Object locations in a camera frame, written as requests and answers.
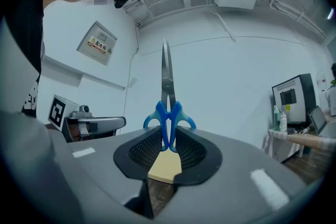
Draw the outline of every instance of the gray device top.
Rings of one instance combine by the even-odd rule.
[[[274,213],[250,179],[250,172],[264,169],[290,200],[309,196],[305,184],[261,150],[220,135],[178,129],[203,137],[221,150],[219,170],[206,182],[180,186],[172,200],[154,219],[143,217],[125,206],[139,197],[143,182],[129,179],[116,167],[113,152],[148,129],[99,140],[66,143],[62,133],[47,131],[37,120],[0,112],[1,154],[9,172],[29,201],[56,222],[71,223],[180,223],[225,221],[242,223]],[[92,147],[95,152],[74,158],[72,152]],[[302,207],[296,203],[294,209]],[[293,214],[276,211],[283,217]]]

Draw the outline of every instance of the warning sign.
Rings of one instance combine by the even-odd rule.
[[[102,42],[100,42],[98,39],[96,39],[94,36],[91,36],[91,38],[88,41],[88,45],[100,51],[102,54],[106,53],[107,46]]]

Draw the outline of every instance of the white wall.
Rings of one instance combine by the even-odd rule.
[[[161,98],[163,37],[171,47],[176,99],[197,128],[258,148],[272,125],[272,86],[311,73],[317,88],[314,75],[319,70],[331,78],[324,48],[301,27],[294,29],[290,18],[269,9],[222,16],[236,43],[206,9],[169,16],[141,29],[139,55],[131,68],[131,78],[138,81],[128,91],[128,124],[122,133],[141,128]],[[289,145],[286,154],[293,150]]]
[[[332,60],[336,62],[336,38],[328,44],[328,50],[331,54]]]
[[[77,51],[96,20],[118,39],[107,67]],[[127,67],[137,48],[137,39],[134,22],[123,9],[115,9],[113,2],[88,5],[56,1],[45,9],[43,24],[46,56],[93,77],[127,86]]]
[[[77,102],[78,86],[81,76],[61,68],[46,60],[42,64],[42,73],[38,87],[36,116],[47,124],[51,102],[55,94]]]
[[[118,39],[108,66],[77,51],[96,20]],[[138,47],[134,22],[123,9],[115,9],[113,2],[99,6],[55,2],[45,9],[44,42],[47,60],[38,92],[40,121],[48,123],[54,94],[87,104],[94,116],[123,115],[130,60]]]

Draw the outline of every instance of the bottle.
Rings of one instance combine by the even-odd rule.
[[[280,128],[280,111],[278,107],[274,106],[273,111],[273,130],[278,131]]]
[[[285,112],[282,112],[281,114],[280,131],[281,132],[287,131],[287,115],[285,114]]]

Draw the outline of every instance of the desk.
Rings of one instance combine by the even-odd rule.
[[[325,115],[328,122],[335,122],[336,119]],[[270,137],[268,155],[273,157],[273,140],[274,138],[290,141],[300,145],[299,157],[302,157],[304,146],[317,148],[320,150],[334,150],[336,148],[336,138],[328,138],[317,136],[315,130],[311,130],[306,134],[287,134],[287,132],[268,130]]]

